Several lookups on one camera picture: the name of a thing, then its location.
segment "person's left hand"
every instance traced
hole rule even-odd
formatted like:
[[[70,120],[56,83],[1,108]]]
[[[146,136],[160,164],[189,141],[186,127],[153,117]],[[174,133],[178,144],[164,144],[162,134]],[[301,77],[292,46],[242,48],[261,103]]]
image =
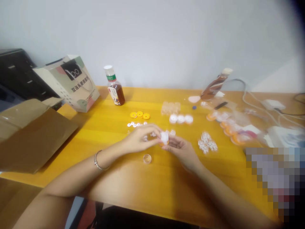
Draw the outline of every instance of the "person's left hand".
[[[145,142],[143,140],[144,136],[151,134],[152,132],[156,134],[157,138]],[[162,132],[162,130],[155,124],[138,126],[130,135],[118,142],[118,144],[120,144],[126,153],[140,152],[160,143],[160,132]]]

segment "white wall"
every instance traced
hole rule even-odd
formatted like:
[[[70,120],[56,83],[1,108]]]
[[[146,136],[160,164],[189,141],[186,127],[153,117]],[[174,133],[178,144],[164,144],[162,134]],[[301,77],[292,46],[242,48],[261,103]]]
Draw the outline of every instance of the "white wall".
[[[302,55],[296,56],[287,61],[269,77],[259,82],[252,88],[252,91],[303,93],[305,92],[305,74],[303,66],[304,57]]]
[[[301,49],[282,1],[1,0],[0,48],[40,66],[79,54],[97,85],[111,64],[124,86],[203,88],[230,67],[255,87]]]

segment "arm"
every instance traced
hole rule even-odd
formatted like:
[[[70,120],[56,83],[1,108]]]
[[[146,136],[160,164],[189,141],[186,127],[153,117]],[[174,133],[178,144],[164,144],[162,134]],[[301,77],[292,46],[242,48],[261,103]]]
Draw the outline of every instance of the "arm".
[[[200,162],[190,142],[170,135],[169,145],[162,147],[173,153],[184,168],[203,183],[210,199],[233,228],[274,229],[278,225],[250,203],[236,195]]]
[[[137,127],[122,141],[100,151],[96,157],[98,165],[108,168],[120,156],[140,152],[158,144],[160,131],[153,124]],[[151,132],[158,138],[143,141],[143,137]],[[94,164],[94,155],[67,169],[34,198],[14,229],[64,228],[74,197],[102,172]]]

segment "hand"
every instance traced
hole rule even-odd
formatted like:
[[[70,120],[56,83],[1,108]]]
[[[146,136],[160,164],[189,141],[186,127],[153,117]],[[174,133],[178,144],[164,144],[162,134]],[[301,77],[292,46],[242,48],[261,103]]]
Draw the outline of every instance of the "hand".
[[[163,146],[162,149],[173,153],[186,170],[195,172],[197,168],[203,166],[192,144],[181,137],[169,135],[169,144]]]
[[[145,142],[144,136],[152,132],[156,134],[157,138]],[[122,141],[118,142],[118,144],[121,145],[121,147],[126,153],[140,152],[160,143],[161,142],[160,132],[162,132],[162,130],[157,125],[154,124],[138,126],[130,135],[128,135]]]

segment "black cabinet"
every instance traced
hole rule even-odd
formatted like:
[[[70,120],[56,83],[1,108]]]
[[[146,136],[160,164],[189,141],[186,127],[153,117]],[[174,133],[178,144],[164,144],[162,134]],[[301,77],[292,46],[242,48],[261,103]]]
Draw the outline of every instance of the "black cabinet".
[[[59,96],[32,70],[36,65],[23,49],[0,50],[0,84],[21,98],[43,101]]]

